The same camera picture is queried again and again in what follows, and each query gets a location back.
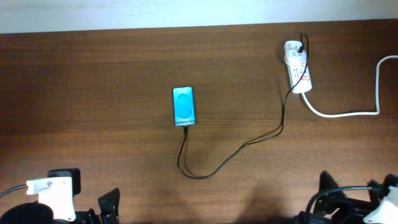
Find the white power strip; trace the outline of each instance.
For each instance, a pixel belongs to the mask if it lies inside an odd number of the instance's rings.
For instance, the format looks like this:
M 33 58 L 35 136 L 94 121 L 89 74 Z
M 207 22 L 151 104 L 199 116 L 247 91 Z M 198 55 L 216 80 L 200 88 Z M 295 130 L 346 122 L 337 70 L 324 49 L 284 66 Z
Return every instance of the white power strip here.
M 376 66 L 376 111 L 369 112 L 352 112 L 352 113 L 343 113 L 343 114 L 324 114 L 317 111 L 308 101 L 305 96 L 305 92 L 312 89 L 310 72 L 307 70 L 304 73 L 303 78 L 299 82 L 299 78 L 303 75 L 303 70 L 306 66 L 307 54 L 305 51 L 299 53 L 299 48 L 302 46 L 302 43 L 296 40 L 290 40 L 285 43 L 285 62 L 287 64 L 287 70 L 289 71 L 290 78 L 290 86 L 293 87 L 297 82 L 297 86 L 292 90 L 293 93 L 301 93 L 301 96 L 304 102 L 307 104 L 308 108 L 316 115 L 322 116 L 324 118 L 340 118 L 345 116 L 357 116 L 357 115 L 377 115 L 380 113 L 379 106 L 379 69 L 380 64 L 390 58 L 398 58 L 398 55 L 391 55 L 384 57 L 377 63 Z

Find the wood grain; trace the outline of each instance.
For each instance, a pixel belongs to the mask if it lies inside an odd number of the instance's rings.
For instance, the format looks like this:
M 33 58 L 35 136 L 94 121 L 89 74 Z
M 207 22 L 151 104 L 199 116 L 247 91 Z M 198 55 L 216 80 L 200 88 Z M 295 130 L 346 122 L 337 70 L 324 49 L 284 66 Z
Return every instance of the wood grain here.
M 283 44 L 300 31 L 313 106 L 374 110 L 376 64 L 398 51 L 398 20 L 0 35 L 0 189 L 79 167 L 76 210 L 98 212 L 97 198 L 119 187 L 122 223 L 232 223 L 298 214 L 323 170 L 341 185 L 396 173 L 398 60 L 381 66 L 379 116 L 324 119 L 290 95 L 279 137 L 211 179 L 179 173 L 172 88 L 193 87 L 197 125 L 183 160 L 208 174 L 278 126 Z M 33 200 L 15 192 L 0 213 Z

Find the white power cord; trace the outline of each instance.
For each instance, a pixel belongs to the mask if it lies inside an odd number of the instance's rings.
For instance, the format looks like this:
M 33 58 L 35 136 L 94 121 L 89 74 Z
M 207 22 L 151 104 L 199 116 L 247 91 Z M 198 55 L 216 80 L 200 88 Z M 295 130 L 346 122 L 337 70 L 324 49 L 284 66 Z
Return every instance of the white power cord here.
M 345 116 L 357 116 L 357 115 L 378 115 L 380 113 L 380 106 L 379 106 L 379 68 L 380 68 L 380 64 L 390 58 L 398 58 L 398 55 L 391 55 L 391 56 L 387 56 L 383 59 L 381 59 L 379 61 L 379 63 L 377 63 L 377 67 L 376 67 L 376 111 L 372 111 L 372 112 L 352 112 L 352 113 L 343 113 L 343 114 L 323 114 L 319 111 L 317 111 L 314 107 L 312 107 L 312 105 L 310 104 L 310 102 L 308 102 L 307 97 L 305 97 L 305 93 L 302 92 L 301 96 L 303 97 L 304 102 L 307 104 L 308 108 L 310 108 L 310 110 L 312 112 L 314 112 L 316 115 L 319 115 L 321 117 L 324 118 L 340 118 L 340 117 L 345 117 Z

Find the white wall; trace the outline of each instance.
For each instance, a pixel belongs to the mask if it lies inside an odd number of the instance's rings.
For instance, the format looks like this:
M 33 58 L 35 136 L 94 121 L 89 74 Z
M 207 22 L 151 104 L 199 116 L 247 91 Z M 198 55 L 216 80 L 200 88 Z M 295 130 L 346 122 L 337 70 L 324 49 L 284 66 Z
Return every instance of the white wall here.
M 398 0 L 0 0 L 0 33 L 398 17 Z

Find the power strip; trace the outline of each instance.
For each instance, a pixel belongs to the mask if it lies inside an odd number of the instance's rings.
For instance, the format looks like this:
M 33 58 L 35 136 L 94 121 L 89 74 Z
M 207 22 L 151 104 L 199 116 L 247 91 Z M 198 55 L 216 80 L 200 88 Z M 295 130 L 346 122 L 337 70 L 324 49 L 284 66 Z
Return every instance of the power strip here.
M 308 67 L 303 76 L 307 64 L 307 53 L 305 50 L 300 53 L 299 49 L 301 47 L 302 43 L 300 41 L 290 40 L 285 43 L 285 62 L 287 64 L 287 70 L 289 71 L 291 88 L 299 82 L 300 77 L 303 77 L 297 86 L 293 88 L 293 93 L 305 93 L 312 89 L 310 70 Z

